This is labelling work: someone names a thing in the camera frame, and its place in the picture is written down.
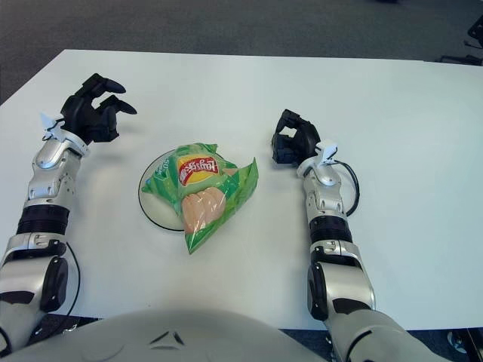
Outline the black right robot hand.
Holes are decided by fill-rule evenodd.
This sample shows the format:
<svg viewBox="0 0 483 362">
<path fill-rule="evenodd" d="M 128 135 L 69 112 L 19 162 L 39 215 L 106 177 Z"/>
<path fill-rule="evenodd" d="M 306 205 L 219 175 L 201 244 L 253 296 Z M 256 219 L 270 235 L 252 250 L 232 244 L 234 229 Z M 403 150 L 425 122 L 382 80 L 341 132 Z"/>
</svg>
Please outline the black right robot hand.
<svg viewBox="0 0 483 362">
<path fill-rule="evenodd" d="M 272 136 L 272 159 L 277 164 L 300 165 L 317 155 L 321 141 L 313 124 L 291 110 L 284 110 Z"/>
</svg>

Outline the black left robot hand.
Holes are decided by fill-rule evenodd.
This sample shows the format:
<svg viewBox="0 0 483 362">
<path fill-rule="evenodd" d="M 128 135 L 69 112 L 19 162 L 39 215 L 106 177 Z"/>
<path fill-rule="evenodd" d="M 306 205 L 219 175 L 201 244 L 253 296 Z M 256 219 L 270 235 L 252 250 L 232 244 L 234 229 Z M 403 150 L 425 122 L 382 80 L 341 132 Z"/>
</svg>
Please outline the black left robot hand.
<svg viewBox="0 0 483 362">
<path fill-rule="evenodd" d="M 118 137 L 118 112 L 136 115 L 137 110 L 115 94 L 125 88 L 116 81 L 94 73 L 82 87 L 69 96 L 60 114 L 62 129 L 80 137 L 84 143 L 109 143 Z"/>
</svg>

